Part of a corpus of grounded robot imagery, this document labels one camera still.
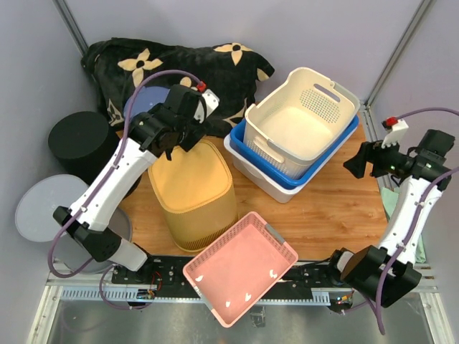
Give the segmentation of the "blue bucket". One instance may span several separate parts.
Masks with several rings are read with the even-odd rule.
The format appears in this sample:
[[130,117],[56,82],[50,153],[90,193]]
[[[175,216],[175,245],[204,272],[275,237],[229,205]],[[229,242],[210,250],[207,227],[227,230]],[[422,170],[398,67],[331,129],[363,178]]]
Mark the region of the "blue bucket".
[[143,87],[134,101],[130,119],[139,113],[148,112],[156,104],[163,103],[169,93],[169,88],[150,86]]

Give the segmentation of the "yellow slatted basket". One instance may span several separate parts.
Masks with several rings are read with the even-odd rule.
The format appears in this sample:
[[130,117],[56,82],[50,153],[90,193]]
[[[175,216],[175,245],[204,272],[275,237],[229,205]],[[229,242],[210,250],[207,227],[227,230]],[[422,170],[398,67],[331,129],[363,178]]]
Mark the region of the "yellow slatted basket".
[[175,147],[148,168],[153,192],[174,243],[198,252],[239,219],[232,173],[219,149],[208,140],[186,152]]

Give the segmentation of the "beige perforated basket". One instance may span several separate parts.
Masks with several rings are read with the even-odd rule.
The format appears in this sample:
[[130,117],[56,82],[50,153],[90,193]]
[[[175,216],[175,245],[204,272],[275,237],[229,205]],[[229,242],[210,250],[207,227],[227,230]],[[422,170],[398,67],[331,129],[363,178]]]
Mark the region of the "beige perforated basket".
[[298,179],[332,145],[360,108],[357,96],[307,67],[245,112],[244,144]]

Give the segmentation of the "black large bucket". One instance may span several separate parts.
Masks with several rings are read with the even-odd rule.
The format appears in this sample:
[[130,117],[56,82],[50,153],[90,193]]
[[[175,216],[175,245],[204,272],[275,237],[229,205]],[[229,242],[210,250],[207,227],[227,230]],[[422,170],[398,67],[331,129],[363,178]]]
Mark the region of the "black large bucket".
[[100,113],[80,111],[54,125],[48,135],[52,155],[69,173],[90,185],[105,167],[120,142]]

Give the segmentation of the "pink small tray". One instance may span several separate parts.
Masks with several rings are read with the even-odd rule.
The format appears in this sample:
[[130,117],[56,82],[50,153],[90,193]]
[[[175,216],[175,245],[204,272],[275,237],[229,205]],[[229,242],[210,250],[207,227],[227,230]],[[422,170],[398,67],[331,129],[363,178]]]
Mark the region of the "pink small tray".
[[298,261],[298,253],[251,211],[183,268],[224,328],[232,327]]

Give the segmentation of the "grey bucket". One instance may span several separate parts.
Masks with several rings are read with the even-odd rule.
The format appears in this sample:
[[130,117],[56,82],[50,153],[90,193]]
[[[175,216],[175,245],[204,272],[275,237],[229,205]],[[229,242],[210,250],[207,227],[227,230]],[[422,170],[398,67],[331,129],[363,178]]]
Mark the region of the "grey bucket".
[[[68,207],[86,191],[88,185],[69,174],[46,178],[31,187],[16,208],[15,223],[18,232],[45,255],[48,254],[61,226],[52,215],[57,206]],[[89,260],[90,255],[68,235],[63,234],[58,241],[54,257],[74,271]]]

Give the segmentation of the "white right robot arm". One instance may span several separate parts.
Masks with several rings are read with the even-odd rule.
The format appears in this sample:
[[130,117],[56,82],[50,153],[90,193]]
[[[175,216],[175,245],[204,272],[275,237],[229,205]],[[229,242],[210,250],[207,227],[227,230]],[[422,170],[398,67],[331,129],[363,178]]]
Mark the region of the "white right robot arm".
[[364,142],[358,153],[344,163],[356,178],[392,174],[400,178],[399,196],[386,231],[376,246],[357,253],[336,250],[325,268],[326,281],[340,287],[348,284],[380,307],[389,307],[412,291],[421,274],[414,268],[417,240],[433,206],[451,179],[445,155],[455,138],[429,129],[416,147],[401,153],[399,144],[385,148],[383,142]]

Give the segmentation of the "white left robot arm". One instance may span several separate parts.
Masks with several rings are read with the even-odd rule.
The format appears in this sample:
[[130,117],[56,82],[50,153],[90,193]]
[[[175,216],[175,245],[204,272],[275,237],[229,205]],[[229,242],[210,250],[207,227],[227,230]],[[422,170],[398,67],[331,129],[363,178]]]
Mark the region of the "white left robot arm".
[[158,158],[175,147],[189,151],[203,136],[203,124],[219,105],[211,91],[174,85],[163,103],[133,117],[113,156],[88,190],[69,207],[58,206],[54,220],[96,262],[128,269],[137,283],[148,282],[153,265],[139,246],[122,238],[109,222],[133,184]]

